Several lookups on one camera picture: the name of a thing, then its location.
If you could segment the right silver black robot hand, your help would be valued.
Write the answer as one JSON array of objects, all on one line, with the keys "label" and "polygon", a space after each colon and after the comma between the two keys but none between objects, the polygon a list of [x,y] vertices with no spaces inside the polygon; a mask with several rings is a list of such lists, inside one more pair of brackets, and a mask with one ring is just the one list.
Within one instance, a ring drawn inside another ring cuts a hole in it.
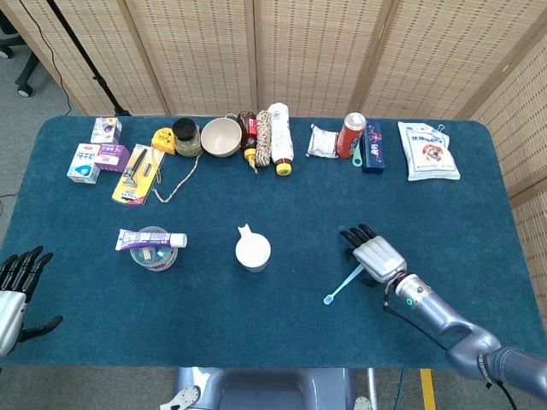
[{"label": "right silver black robot hand", "polygon": [[359,224],[339,232],[352,246],[351,254],[376,282],[387,284],[407,272],[407,262],[381,235]]}]

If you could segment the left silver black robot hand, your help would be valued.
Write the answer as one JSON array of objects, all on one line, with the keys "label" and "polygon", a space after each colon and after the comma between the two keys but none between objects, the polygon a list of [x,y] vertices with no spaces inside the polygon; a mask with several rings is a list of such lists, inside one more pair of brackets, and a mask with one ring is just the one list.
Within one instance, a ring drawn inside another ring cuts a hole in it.
[{"label": "left silver black robot hand", "polygon": [[1,263],[1,358],[10,354],[17,343],[52,332],[62,321],[55,316],[45,325],[25,328],[27,307],[38,286],[44,267],[53,253],[42,254],[38,246],[20,255],[11,255]]}]

